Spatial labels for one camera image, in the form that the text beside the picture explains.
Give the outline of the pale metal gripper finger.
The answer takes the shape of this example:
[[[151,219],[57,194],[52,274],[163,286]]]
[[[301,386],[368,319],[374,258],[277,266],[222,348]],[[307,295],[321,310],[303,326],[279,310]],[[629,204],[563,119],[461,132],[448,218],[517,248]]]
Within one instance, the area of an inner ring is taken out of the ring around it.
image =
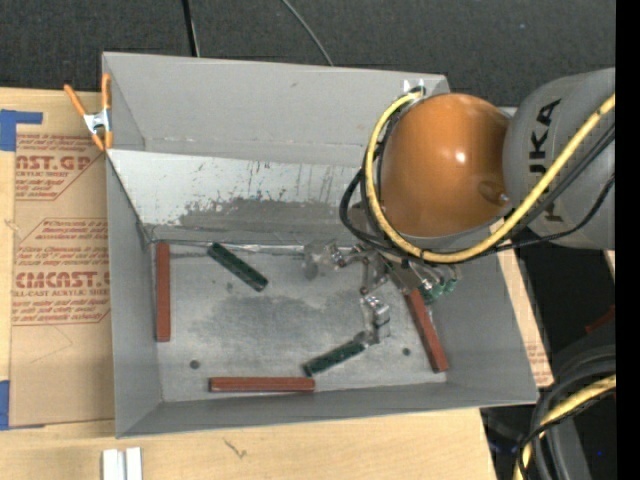
[[[346,265],[346,257],[335,240],[313,241],[304,246],[303,273],[306,277],[317,277],[321,272],[335,271]]]
[[[364,329],[355,336],[359,345],[376,345],[391,335],[391,310],[378,297],[368,295],[360,299]]]

